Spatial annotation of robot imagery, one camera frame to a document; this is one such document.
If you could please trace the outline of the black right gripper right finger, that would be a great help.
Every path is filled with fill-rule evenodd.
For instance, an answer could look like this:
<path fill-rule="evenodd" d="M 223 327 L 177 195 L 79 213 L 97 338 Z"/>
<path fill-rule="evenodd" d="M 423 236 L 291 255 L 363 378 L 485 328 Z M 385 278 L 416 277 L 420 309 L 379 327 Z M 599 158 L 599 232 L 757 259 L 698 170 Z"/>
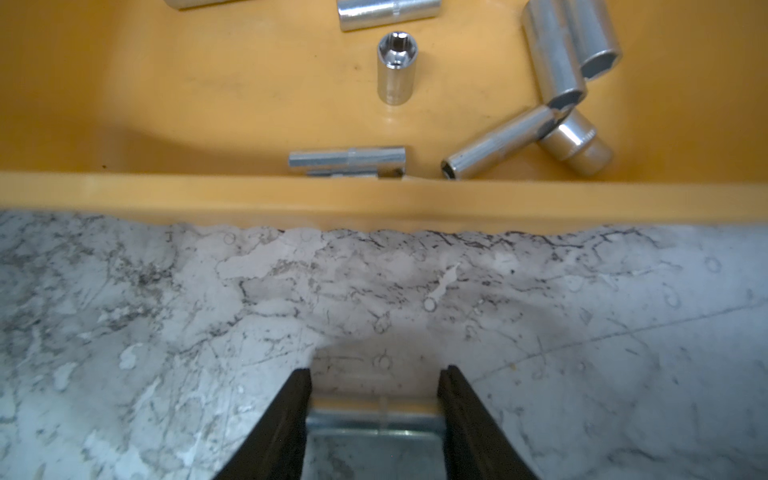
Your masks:
<path fill-rule="evenodd" d="M 455 365 L 440 372 L 437 397 L 446 429 L 443 454 L 449 479 L 535 479 Z"/>

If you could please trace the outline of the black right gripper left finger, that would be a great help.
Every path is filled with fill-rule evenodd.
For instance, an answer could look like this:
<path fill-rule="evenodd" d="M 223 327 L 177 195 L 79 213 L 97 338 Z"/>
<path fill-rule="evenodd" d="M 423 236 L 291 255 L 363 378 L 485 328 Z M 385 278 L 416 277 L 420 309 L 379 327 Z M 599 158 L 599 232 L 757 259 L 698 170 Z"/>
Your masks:
<path fill-rule="evenodd" d="M 310 370 L 294 370 L 214 479 L 299 479 L 304 465 L 311 393 Z"/>

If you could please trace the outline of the knurled short silver socket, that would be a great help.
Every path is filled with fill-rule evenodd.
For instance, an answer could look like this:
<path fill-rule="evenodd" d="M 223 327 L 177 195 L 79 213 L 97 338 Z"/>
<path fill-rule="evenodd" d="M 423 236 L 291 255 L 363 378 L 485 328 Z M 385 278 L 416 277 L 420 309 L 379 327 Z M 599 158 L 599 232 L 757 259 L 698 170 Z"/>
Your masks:
<path fill-rule="evenodd" d="M 317 178 L 378 178 L 376 170 L 314 170 L 306 173 L 308 177 Z"/>

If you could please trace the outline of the thin long silver socket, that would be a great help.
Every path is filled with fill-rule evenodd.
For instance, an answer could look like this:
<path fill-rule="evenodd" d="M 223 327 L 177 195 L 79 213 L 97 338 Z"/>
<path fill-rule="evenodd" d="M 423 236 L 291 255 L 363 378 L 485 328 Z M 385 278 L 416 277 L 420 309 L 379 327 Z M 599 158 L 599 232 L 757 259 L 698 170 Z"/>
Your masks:
<path fill-rule="evenodd" d="M 405 173 L 406 148 L 348 148 L 326 151 L 292 152 L 291 169 L 307 173 L 314 170 L 376 170 L 379 177 L 399 177 Z"/>

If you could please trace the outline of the slanted long silver socket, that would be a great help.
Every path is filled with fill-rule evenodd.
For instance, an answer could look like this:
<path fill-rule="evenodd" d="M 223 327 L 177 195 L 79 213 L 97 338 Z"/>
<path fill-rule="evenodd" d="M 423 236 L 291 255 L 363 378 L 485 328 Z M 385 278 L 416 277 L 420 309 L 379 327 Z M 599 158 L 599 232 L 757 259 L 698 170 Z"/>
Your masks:
<path fill-rule="evenodd" d="M 543 139 L 565 113 L 548 105 L 522 110 L 444 158 L 440 171 L 447 180 L 478 178 L 505 159 Z"/>

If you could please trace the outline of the stepped chrome silver socket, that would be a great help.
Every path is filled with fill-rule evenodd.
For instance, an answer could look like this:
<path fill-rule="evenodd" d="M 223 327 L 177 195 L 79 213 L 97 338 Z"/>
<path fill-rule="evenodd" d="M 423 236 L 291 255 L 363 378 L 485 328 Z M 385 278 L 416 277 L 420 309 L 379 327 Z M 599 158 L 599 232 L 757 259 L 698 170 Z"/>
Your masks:
<path fill-rule="evenodd" d="M 583 177 L 598 174 L 613 160 L 613 150 L 598 136 L 596 126 L 576 109 L 537 144 Z"/>

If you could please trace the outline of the silver socket box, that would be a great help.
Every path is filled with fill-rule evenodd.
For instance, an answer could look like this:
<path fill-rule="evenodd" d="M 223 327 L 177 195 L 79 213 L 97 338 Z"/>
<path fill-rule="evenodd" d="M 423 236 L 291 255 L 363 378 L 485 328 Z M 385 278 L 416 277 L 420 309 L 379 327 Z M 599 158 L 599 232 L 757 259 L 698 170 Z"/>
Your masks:
<path fill-rule="evenodd" d="M 565 0 L 567 22 L 583 77 L 595 80 L 612 70 L 623 52 L 603 0 Z"/>

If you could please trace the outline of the wide hex silver socket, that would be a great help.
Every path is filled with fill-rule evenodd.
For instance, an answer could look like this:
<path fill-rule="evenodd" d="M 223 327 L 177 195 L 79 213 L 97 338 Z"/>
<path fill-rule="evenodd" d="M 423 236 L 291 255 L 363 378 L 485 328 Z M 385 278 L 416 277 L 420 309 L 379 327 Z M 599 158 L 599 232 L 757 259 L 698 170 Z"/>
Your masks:
<path fill-rule="evenodd" d="M 238 0 L 165 0 L 165 3 L 175 10 L 187 10 L 237 1 Z"/>

